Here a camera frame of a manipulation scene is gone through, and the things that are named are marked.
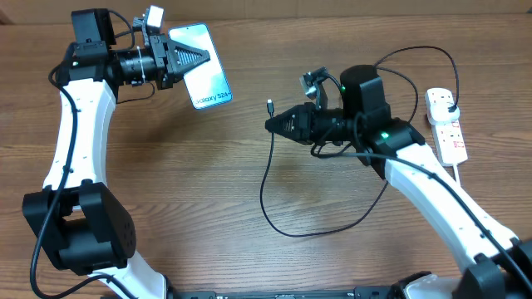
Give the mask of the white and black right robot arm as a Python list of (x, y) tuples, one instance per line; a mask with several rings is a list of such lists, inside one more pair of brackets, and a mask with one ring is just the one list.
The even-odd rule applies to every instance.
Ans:
[(355, 148), (353, 156), (420, 211), (451, 251), (461, 277), (418, 272), (392, 284), (389, 298), (529, 298), (531, 243), (484, 211), (443, 169), (410, 122), (392, 117), (376, 67), (346, 69), (335, 81), (343, 105), (328, 109), (322, 83), (326, 68), (302, 75), (309, 101), (278, 115), (272, 135), (316, 148), (333, 143)]

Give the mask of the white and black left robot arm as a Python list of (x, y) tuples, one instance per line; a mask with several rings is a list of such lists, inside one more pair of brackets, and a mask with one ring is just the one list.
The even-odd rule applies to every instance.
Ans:
[(108, 188), (108, 133), (121, 86), (169, 89), (210, 55), (162, 33), (157, 6), (127, 25), (142, 45), (119, 49), (113, 16), (106, 8), (71, 15), (75, 39), (48, 76), (61, 97), (57, 146), (42, 190), (24, 196), (22, 212), (37, 238), (34, 254), (57, 270), (102, 282), (119, 298), (175, 298), (170, 279), (138, 253), (133, 219)]

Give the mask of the black smartphone with blue screen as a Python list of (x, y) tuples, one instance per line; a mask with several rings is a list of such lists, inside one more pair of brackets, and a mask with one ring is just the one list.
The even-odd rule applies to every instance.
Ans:
[(229, 103), (233, 99), (224, 68), (205, 23), (173, 27), (169, 30), (170, 39), (190, 47), (206, 50), (209, 61), (184, 75), (186, 88), (196, 110)]

